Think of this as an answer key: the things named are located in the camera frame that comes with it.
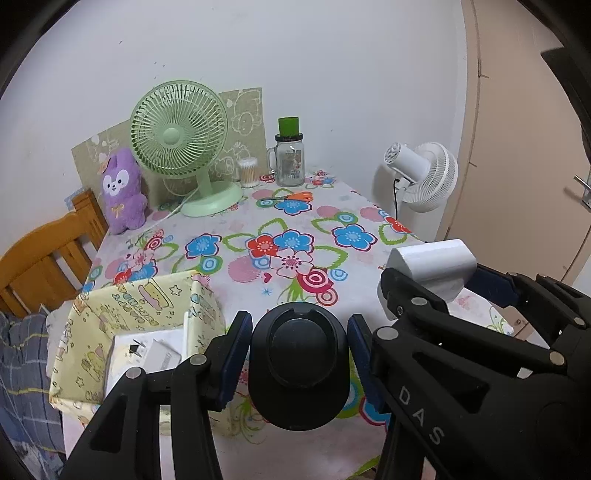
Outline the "wooden bed headboard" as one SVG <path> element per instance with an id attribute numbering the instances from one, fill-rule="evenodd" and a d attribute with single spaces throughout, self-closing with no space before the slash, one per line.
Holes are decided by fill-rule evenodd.
<path id="1" fill-rule="evenodd" d="M 53 310 L 76 297 L 79 289 L 57 263 L 61 256 L 79 283 L 92 261 L 83 248 L 99 248 L 107 222 L 94 193 L 86 189 L 72 199 L 74 210 L 18 240 L 1 258 L 1 311 L 22 318 L 42 306 Z"/>

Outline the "cotton swab container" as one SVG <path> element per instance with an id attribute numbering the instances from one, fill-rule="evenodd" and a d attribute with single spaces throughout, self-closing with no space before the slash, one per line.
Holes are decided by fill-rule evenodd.
<path id="1" fill-rule="evenodd" d="M 259 160 L 254 157 L 242 158 L 238 162 L 239 182 L 243 188 L 259 185 Z"/>

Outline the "yellow cartoon storage box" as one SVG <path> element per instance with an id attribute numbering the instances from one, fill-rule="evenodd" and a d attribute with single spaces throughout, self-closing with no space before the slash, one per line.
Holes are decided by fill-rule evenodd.
<path id="1" fill-rule="evenodd" d="M 242 292 L 228 281 L 194 271 L 159 275 L 80 293 L 59 345 L 48 355 L 49 403 L 88 423 L 123 371 L 110 367 L 116 345 L 132 340 L 148 348 L 158 340 L 182 360 L 182 326 L 188 311 L 188 357 L 202 354 L 224 335 Z"/>

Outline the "beige cartoon backboard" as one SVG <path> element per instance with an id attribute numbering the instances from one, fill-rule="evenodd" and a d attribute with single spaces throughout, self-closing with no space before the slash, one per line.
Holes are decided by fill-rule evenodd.
<path id="1" fill-rule="evenodd" d="M 212 181 L 236 180 L 236 162 L 245 158 L 259 160 L 259 171 L 266 167 L 266 132 L 263 123 L 263 89 L 259 87 L 231 90 L 219 94 L 228 112 L 228 135 L 221 154 L 209 167 Z M 124 120 L 72 148 L 71 153 L 81 184 L 102 198 L 101 164 L 121 148 L 127 147 L 129 122 Z M 191 179 L 162 179 L 149 172 L 142 172 L 142 193 L 148 205 L 159 205 L 180 199 L 181 193 L 190 192 L 197 184 Z"/>

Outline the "blue plaid bedding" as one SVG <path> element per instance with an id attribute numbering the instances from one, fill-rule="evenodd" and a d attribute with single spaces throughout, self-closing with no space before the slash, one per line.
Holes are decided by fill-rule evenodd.
<path id="1" fill-rule="evenodd" d="M 65 448 L 61 415 L 49 403 L 45 321 L 1 315 L 1 427 L 49 462 L 63 459 Z"/>

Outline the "white charger adapter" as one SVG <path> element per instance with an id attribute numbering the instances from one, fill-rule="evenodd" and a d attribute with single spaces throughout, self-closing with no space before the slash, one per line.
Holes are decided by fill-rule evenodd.
<path id="1" fill-rule="evenodd" d="M 143 357 L 142 368 L 150 373 L 175 369 L 181 361 L 181 356 L 166 344 L 154 340 Z"/>
<path id="2" fill-rule="evenodd" d="M 458 297 L 477 269 L 477 260 L 460 239 L 393 248 L 384 270 L 411 278 L 447 305 Z"/>

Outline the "beige door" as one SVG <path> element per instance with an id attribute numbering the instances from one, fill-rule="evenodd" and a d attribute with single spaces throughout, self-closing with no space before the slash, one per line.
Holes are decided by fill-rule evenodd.
<path id="1" fill-rule="evenodd" d="M 500 271 L 573 284 L 590 255 L 579 118 L 542 54 L 556 35 L 518 1 L 465 1 L 468 87 L 441 238 Z"/>

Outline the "orange handled scissors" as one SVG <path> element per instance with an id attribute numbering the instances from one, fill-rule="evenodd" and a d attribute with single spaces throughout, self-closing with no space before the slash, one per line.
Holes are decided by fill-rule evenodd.
<path id="1" fill-rule="evenodd" d="M 269 197 L 259 199 L 257 203 L 260 206 L 269 206 L 274 205 L 275 203 L 283 202 L 283 201 L 296 201 L 296 202 L 304 202 L 304 203 L 311 203 L 314 200 L 314 195 L 311 192 L 297 192 L 291 193 L 287 196 L 276 196 L 276 197 Z"/>

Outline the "black round stand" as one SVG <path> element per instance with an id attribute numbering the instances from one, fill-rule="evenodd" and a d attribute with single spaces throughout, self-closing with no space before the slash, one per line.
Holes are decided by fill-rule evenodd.
<path id="1" fill-rule="evenodd" d="M 291 302 L 256 324 L 249 349 L 249 396 L 270 424 L 310 431 L 332 421 L 349 398 L 346 332 L 324 308 Z"/>

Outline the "purple plush toy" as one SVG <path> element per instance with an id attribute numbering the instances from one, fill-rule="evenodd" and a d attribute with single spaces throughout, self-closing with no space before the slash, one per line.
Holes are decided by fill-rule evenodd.
<path id="1" fill-rule="evenodd" d="M 118 235 L 145 223 L 146 196 L 141 192 L 141 169 L 130 148 L 111 154 L 100 166 L 101 193 L 109 230 Z"/>

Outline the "round bear mirror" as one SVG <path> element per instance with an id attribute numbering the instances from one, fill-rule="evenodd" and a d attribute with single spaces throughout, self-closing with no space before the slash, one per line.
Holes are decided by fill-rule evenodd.
<path id="1" fill-rule="evenodd" d="M 111 354 L 110 367 L 113 371 L 125 371 L 133 366 L 141 366 L 147 347 L 144 343 L 132 340 L 130 344 L 116 345 Z"/>

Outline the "white remote control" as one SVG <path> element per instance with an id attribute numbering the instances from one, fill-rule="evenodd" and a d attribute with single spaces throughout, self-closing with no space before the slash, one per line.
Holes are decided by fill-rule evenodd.
<path id="1" fill-rule="evenodd" d="M 183 326 L 182 326 L 182 360 L 188 358 L 188 345 L 189 345 L 189 319 L 188 311 L 184 312 Z"/>

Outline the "white standing fan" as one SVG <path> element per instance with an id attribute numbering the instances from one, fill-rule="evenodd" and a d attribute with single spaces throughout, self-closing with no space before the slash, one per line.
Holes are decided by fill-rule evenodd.
<path id="1" fill-rule="evenodd" d="M 372 195 L 418 238 L 433 241 L 459 176 L 456 157 L 441 143 L 411 147 L 396 142 L 375 173 Z"/>

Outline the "glass mug jar green lid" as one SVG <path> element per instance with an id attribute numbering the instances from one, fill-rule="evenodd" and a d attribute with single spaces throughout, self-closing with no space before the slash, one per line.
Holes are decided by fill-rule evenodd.
<path id="1" fill-rule="evenodd" d="M 304 184 L 304 134 L 297 117 L 281 117 L 277 120 L 279 132 L 276 145 L 266 151 L 267 168 L 273 172 L 276 183 L 282 187 L 298 187 Z"/>

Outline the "green desk fan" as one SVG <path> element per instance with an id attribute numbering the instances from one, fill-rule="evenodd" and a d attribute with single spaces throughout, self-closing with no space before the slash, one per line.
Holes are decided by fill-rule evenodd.
<path id="1" fill-rule="evenodd" d="M 211 88 L 189 80 L 153 87 L 132 110 L 129 136 L 144 169 L 163 179 L 197 183 L 179 205 L 182 215 L 211 216 L 242 199 L 239 184 L 209 178 L 209 167 L 228 138 L 228 113 Z"/>

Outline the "floral tablecloth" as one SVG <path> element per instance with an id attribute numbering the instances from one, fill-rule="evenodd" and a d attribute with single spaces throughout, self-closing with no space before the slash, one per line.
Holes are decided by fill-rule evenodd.
<path id="1" fill-rule="evenodd" d="M 311 203 L 263 198 L 311 192 Z M 264 180 L 228 210 L 190 218 L 169 205 L 152 209 L 135 231 L 107 234 L 81 293 L 159 275 L 194 271 L 228 281 L 240 292 L 238 310 L 254 319 L 276 306 L 308 302 L 346 320 L 361 313 L 384 322 L 381 272 L 393 248 L 417 237 L 386 211 L 325 172 L 301 187 Z M 388 417 L 377 413 L 358 377 L 329 425 L 290 433 L 256 411 L 247 376 L 222 412 L 211 414 L 218 458 L 228 479 L 347 479 L 377 466 Z"/>

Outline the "white pillow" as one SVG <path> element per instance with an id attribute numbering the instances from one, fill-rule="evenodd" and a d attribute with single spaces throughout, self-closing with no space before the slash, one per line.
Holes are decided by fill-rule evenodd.
<path id="1" fill-rule="evenodd" d="M 48 355 L 54 355 L 58 348 L 68 315 L 72 309 L 73 302 L 65 301 L 60 307 L 52 310 L 46 317 L 46 329 L 48 334 L 47 349 Z"/>

